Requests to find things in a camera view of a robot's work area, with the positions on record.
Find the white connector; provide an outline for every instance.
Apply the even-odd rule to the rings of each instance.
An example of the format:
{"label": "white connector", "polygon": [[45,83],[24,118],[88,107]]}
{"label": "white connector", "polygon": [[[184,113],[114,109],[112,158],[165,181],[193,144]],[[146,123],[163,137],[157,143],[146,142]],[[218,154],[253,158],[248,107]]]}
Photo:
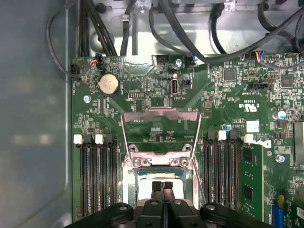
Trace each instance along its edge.
{"label": "white connector", "polygon": [[104,139],[104,136],[102,135],[102,134],[96,134],[95,135],[95,143],[96,144],[104,144],[104,141],[105,141],[105,139]]}
{"label": "white connector", "polygon": [[218,140],[226,140],[227,139],[227,135],[226,135],[226,131],[220,130],[218,131]]}
{"label": "white connector", "polygon": [[73,142],[74,144],[77,144],[77,145],[81,145],[83,143],[83,138],[82,138],[82,135],[80,134],[74,134],[74,138],[73,138]]}

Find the memory chip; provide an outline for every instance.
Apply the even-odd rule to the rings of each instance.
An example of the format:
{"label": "memory chip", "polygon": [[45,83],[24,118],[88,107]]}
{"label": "memory chip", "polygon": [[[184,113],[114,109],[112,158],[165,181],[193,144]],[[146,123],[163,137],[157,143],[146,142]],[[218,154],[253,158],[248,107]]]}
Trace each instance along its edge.
{"label": "memory chip", "polygon": [[242,159],[247,162],[252,162],[252,151],[249,148],[243,147]]}
{"label": "memory chip", "polygon": [[250,187],[248,187],[247,185],[244,185],[243,193],[247,199],[249,199],[249,200],[253,199],[253,190]]}
{"label": "memory chip", "polygon": [[224,81],[235,81],[236,71],[235,69],[225,69],[224,70]]}
{"label": "memory chip", "polygon": [[289,88],[293,87],[293,77],[292,76],[282,76],[281,77],[281,87],[282,88]]}
{"label": "memory chip", "polygon": [[212,108],[212,102],[211,101],[205,101],[205,108]]}

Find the black ram slot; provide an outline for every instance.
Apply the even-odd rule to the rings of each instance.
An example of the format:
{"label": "black ram slot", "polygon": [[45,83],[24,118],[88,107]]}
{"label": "black ram slot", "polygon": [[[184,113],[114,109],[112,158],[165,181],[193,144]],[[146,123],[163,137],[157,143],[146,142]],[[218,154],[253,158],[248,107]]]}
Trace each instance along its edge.
{"label": "black ram slot", "polygon": [[240,163],[240,156],[241,156],[241,147],[242,144],[236,140],[236,151],[235,151],[235,210],[240,211],[240,172],[239,172],[239,163]]}
{"label": "black ram slot", "polygon": [[92,159],[91,159],[91,148],[86,148],[86,182],[87,182],[87,208],[88,215],[92,214]]}
{"label": "black ram slot", "polygon": [[204,140],[204,190],[207,202],[210,202],[210,186],[209,186],[209,153],[208,153],[208,143]]}
{"label": "black ram slot", "polygon": [[208,153],[208,188],[209,188],[209,202],[215,202],[215,183],[214,183],[214,141],[208,140],[207,153]]}
{"label": "black ram slot", "polygon": [[111,205],[117,203],[117,151],[116,147],[110,147],[110,178],[111,178]]}
{"label": "black ram slot", "polygon": [[224,154],[224,178],[225,178],[225,206],[230,208],[230,196],[229,196],[229,152],[230,143],[226,144],[226,152]]}
{"label": "black ram slot", "polygon": [[96,147],[97,152],[97,211],[101,210],[101,173],[100,173],[100,147]]}
{"label": "black ram slot", "polygon": [[218,191],[216,192],[216,195],[218,196],[217,203],[220,205],[225,205],[225,196],[224,196],[224,186],[225,186],[225,179],[224,179],[224,154],[226,153],[226,143],[225,141],[219,141],[218,142],[218,156],[215,160],[218,170],[218,176],[217,176],[217,185],[218,185]]}
{"label": "black ram slot", "polygon": [[239,154],[239,144],[237,140],[229,141],[229,151],[228,151],[228,193],[229,193],[229,205],[233,210],[238,209],[239,202],[239,173],[238,173],[238,154]]}
{"label": "black ram slot", "polygon": [[108,155],[107,155],[107,151],[108,149],[106,147],[104,147],[102,149],[102,161],[101,161],[101,165],[102,165],[102,172],[101,172],[101,183],[102,183],[102,193],[103,193],[103,203],[102,203],[102,209],[105,209],[108,206],[108,180],[107,180],[107,168],[108,168],[108,164],[107,164],[107,159],[108,159]]}
{"label": "black ram slot", "polygon": [[213,143],[213,156],[214,156],[214,201],[215,203],[219,203],[219,145],[217,141]]}
{"label": "black ram slot", "polygon": [[88,216],[86,148],[80,148],[80,208],[82,218]]}
{"label": "black ram slot", "polygon": [[97,150],[96,147],[91,148],[91,211],[98,211],[98,176],[97,176]]}

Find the blue connector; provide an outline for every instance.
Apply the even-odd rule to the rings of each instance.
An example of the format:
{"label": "blue connector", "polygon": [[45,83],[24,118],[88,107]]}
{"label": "blue connector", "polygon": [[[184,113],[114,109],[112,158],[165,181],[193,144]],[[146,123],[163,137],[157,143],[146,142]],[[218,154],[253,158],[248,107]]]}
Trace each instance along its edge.
{"label": "blue connector", "polygon": [[284,228],[284,211],[279,205],[272,206],[272,225],[276,228]]}

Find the motherboard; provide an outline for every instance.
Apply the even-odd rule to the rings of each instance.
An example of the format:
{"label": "motherboard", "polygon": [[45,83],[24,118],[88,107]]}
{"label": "motherboard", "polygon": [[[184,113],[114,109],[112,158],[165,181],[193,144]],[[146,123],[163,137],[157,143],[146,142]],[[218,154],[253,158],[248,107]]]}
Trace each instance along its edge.
{"label": "motherboard", "polygon": [[[252,56],[95,61],[72,88],[74,221],[116,202],[135,206],[156,180],[196,208],[215,202],[304,227],[304,69],[270,69]],[[93,60],[77,58],[73,70]]]}

